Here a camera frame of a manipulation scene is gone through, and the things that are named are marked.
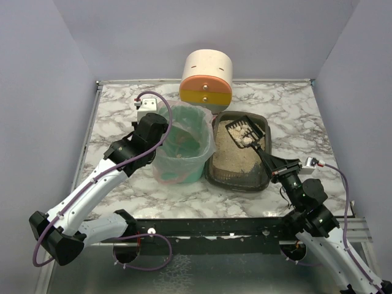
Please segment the dark litter box tray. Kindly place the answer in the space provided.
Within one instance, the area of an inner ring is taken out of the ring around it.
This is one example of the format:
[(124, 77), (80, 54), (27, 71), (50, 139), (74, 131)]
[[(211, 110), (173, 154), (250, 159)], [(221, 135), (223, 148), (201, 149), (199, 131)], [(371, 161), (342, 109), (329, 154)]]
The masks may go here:
[(264, 117), (243, 111), (225, 111), (213, 122), (216, 152), (205, 164), (205, 178), (213, 185), (230, 190), (258, 192), (269, 185), (261, 159), (251, 148), (239, 149), (225, 129), (228, 123), (244, 115), (263, 132), (264, 137), (259, 141), (262, 149), (271, 152), (271, 130)]

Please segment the clumped litter lump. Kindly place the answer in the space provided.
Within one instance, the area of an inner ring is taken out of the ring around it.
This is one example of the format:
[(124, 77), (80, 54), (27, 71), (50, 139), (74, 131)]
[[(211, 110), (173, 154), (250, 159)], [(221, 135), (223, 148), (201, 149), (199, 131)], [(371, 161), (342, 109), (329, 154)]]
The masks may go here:
[(238, 124), (228, 128), (228, 132), (234, 142), (240, 147), (245, 148), (253, 142), (251, 128), (248, 124)]

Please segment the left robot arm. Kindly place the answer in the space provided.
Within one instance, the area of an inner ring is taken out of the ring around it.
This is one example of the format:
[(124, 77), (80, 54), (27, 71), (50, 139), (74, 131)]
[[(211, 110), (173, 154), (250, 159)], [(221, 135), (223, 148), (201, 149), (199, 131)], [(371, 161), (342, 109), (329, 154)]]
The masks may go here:
[(38, 268), (55, 261), (64, 266), (92, 244), (143, 237), (136, 220), (123, 209), (92, 221), (86, 217), (114, 188), (153, 161), (171, 128), (171, 118), (145, 114), (131, 133), (109, 146), (95, 169), (69, 196), (46, 213), (34, 212), (29, 218), (37, 241), (32, 264)]

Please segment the black slotted litter scoop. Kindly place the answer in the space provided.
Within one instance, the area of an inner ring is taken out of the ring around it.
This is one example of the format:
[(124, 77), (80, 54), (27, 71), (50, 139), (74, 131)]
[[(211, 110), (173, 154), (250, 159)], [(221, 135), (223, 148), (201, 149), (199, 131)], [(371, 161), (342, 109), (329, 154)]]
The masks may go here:
[(225, 128), (239, 149), (252, 148), (258, 155), (266, 154), (261, 146), (265, 133), (248, 116), (242, 116), (228, 123)]

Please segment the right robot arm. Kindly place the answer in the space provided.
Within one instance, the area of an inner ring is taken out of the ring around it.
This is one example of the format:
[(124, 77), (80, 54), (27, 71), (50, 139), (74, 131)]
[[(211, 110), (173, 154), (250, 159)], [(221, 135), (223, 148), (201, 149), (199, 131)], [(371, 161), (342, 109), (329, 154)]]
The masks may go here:
[(347, 240), (347, 227), (323, 204), (328, 196), (321, 181), (301, 181), (298, 159), (282, 159), (261, 149), (256, 153), (270, 181), (282, 185), (293, 205), (293, 211), (283, 218), (285, 227), (319, 259), (340, 292), (391, 293), (391, 282), (367, 266)]

